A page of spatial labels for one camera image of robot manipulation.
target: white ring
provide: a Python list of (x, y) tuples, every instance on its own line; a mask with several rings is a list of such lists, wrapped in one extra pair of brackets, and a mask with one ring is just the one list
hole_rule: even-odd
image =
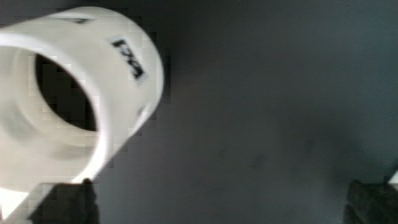
[[(37, 87), (40, 54), (69, 72), (92, 105), (97, 132), (53, 113)], [(0, 188), (93, 178), (154, 111), (163, 69), (150, 39), (111, 10), (79, 7), (0, 30)]]

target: gray background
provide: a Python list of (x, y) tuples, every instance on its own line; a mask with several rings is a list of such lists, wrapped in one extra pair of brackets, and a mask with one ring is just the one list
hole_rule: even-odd
[(161, 52), (156, 114), (95, 179), (101, 223), (337, 224), (398, 159), (394, 0), (3, 0), (113, 8)]

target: black object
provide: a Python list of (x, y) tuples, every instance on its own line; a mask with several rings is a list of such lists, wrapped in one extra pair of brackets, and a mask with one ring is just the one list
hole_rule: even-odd
[(388, 184), (351, 181), (344, 224), (398, 224), (398, 191)]
[(92, 182), (56, 184), (29, 217), (33, 224), (99, 224)]

